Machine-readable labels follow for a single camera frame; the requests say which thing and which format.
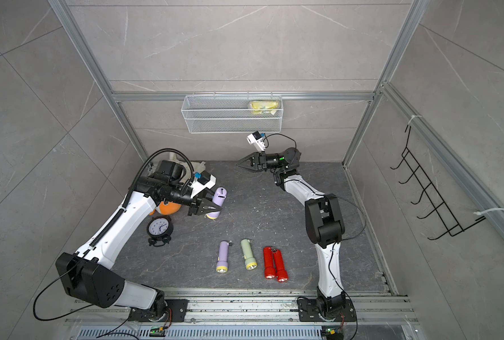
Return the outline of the red flashlight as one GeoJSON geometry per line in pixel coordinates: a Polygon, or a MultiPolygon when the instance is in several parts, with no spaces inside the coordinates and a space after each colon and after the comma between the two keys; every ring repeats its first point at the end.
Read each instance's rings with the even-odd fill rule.
{"type": "Polygon", "coordinates": [[[279,282],[286,282],[289,279],[289,276],[284,266],[282,252],[279,249],[273,250],[273,260],[275,263],[277,280],[279,282]]]}
{"type": "Polygon", "coordinates": [[[265,266],[264,275],[266,279],[277,278],[277,271],[275,269],[273,260],[273,250],[270,246],[266,246],[263,248],[263,259],[265,266]]]}

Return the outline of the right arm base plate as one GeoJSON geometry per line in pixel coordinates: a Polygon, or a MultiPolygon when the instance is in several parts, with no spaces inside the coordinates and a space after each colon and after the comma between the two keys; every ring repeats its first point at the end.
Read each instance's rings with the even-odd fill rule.
{"type": "Polygon", "coordinates": [[[355,306],[349,297],[298,297],[300,322],[356,322],[355,306]]]}

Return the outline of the red flashlight right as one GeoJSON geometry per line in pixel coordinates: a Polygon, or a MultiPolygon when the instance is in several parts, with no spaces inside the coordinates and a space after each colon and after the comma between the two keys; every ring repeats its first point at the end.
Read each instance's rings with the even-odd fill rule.
{"type": "Polygon", "coordinates": [[[279,249],[273,250],[273,260],[275,263],[277,280],[279,282],[286,282],[289,279],[289,276],[284,266],[282,252],[279,249]]]}

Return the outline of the orange plush toy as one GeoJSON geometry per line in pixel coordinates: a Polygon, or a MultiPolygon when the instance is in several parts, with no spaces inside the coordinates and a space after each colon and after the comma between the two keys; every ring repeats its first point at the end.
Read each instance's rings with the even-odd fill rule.
{"type": "Polygon", "coordinates": [[[150,215],[153,215],[154,213],[158,213],[161,215],[172,215],[178,212],[180,208],[181,204],[173,202],[162,202],[155,207],[155,209],[150,213],[150,215]]]}

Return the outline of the black alarm clock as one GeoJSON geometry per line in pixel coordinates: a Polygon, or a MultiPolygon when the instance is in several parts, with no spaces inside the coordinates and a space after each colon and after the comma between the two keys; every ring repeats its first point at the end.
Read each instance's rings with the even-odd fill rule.
{"type": "Polygon", "coordinates": [[[146,229],[148,245],[151,247],[163,247],[172,239],[174,227],[170,216],[161,216],[152,219],[146,229]]]}

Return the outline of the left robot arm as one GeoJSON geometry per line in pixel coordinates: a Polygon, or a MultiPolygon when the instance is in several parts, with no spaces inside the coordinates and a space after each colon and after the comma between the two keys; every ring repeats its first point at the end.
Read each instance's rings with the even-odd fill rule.
{"type": "Polygon", "coordinates": [[[129,307],[158,321],[168,314],[163,291],[133,283],[112,271],[129,238],[155,207],[164,202],[186,205],[189,215],[205,215],[222,208],[213,201],[216,177],[194,172],[182,181],[185,167],[163,160],[148,174],[139,171],[123,202],[111,218],[74,253],[56,260],[64,292],[91,305],[129,307]]]}

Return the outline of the purple flashlight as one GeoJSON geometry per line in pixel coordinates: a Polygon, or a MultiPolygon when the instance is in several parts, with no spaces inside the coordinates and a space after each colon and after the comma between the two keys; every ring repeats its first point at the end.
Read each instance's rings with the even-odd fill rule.
{"type": "MultiPolygon", "coordinates": [[[[219,187],[214,193],[212,202],[217,206],[222,207],[226,197],[227,197],[227,190],[223,187],[219,187]]],[[[206,214],[206,216],[211,220],[216,220],[219,217],[221,211],[222,210],[216,212],[209,212],[208,214],[206,214]]]]}
{"type": "Polygon", "coordinates": [[[219,253],[216,263],[216,271],[218,273],[226,273],[229,270],[228,254],[230,242],[221,241],[219,244],[219,253]]]}

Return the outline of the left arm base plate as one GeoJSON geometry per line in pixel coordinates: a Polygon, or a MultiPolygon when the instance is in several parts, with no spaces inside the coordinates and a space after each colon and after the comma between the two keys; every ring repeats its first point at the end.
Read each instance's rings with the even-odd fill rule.
{"type": "Polygon", "coordinates": [[[184,322],[189,300],[163,300],[149,310],[132,308],[128,320],[131,322],[184,322]]]}

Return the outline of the red flashlight left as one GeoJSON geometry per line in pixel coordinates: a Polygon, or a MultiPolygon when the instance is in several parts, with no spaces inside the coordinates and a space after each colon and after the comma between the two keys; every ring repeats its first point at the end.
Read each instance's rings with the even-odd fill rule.
{"type": "Polygon", "coordinates": [[[264,275],[266,279],[277,278],[277,271],[275,269],[273,260],[273,250],[270,246],[266,246],[263,248],[263,259],[265,266],[264,275]]]}

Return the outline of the yellow item in basket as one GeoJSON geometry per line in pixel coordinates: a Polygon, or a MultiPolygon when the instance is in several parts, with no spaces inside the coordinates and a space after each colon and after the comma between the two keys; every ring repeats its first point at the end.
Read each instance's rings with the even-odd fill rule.
{"type": "Polygon", "coordinates": [[[280,101],[250,101],[248,109],[253,115],[276,115],[280,110],[280,101]]]}

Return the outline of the black wall hook rack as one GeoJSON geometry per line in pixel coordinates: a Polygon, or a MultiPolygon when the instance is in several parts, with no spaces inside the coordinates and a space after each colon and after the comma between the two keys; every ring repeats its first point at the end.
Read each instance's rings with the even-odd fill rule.
{"type": "Polygon", "coordinates": [[[427,174],[424,167],[418,161],[418,158],[412,153],[409,143],[411,139],[412,127],[406,126],[404,132],[406,140],[404,148],[401,152],[399,163],[395,167],[390,167],[391,170],[397,171],[405,169],[409,173],[405,180],[398,180],[400,185],[406,185],[409,182],[416,183],[420,188],[420,195],[417,200],[411,201],[411,205],[417,206],[423,202],[428,203],[427,212],[418,215],[416,218],[420,221],[427,220],[430,216],[434,215],[439,219],[441,224],[441,232],[439,235],[427,237],[429,241],[436,241],[444,236],[455,237],[463,232],[471,229],[486,221],[484,216],[478,216],[470,225],[462,224],[457,216],[454,214],[449,204],[439,191],[434,181],[427,174]]]}

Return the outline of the green flashlight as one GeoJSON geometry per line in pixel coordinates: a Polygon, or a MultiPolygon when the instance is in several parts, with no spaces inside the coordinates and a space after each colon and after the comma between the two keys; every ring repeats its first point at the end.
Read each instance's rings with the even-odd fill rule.
{"type": "Polygon", "coordinates": [[[241,240],[241,248],[243,251],[243,258],[244,258],[246,270],[251,271],[251,270],[255,269],[258,266],[258,264],[257,264],[256,258],[253,256],[253,250],[251,248],[250,240],[249,239],[242,239],[241,240]]]}

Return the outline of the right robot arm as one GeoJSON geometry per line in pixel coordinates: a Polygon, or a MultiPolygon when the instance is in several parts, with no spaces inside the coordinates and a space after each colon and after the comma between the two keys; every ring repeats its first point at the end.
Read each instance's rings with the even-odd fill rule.
{"type": "Polygon", "coordinates": [[[258,173],[270,171],[275,184],[304,206],[305,226],[318,256],[317,303],[320,315],[333,318],[347,306],[341,280],[340,250],[345,225],[338,197],[317,191],[298,172],[301,152],[290,147],[281,153],[253,152],[236,166],[258,173]]]}

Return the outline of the white plush dog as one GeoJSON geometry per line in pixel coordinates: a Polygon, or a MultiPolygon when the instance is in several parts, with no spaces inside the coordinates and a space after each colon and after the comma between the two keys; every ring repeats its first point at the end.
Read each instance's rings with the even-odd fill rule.
{"type": "Polygon", "coordinates": [[[178,157],[178,155],[175,154],[174,152],[169,153],[168,159],[172,162],[182,165],[185,168],[185,174],[181,179],[182,182],[186,182],[188,179],[190,179],[195,172],[201,174],[206,169],[206,163],[204,161],[201,162],[191,161],[190,163],[194,168],[194,171],[191,171],[191,168],[188,166],[188,163],[182,157],[178,157]]]}

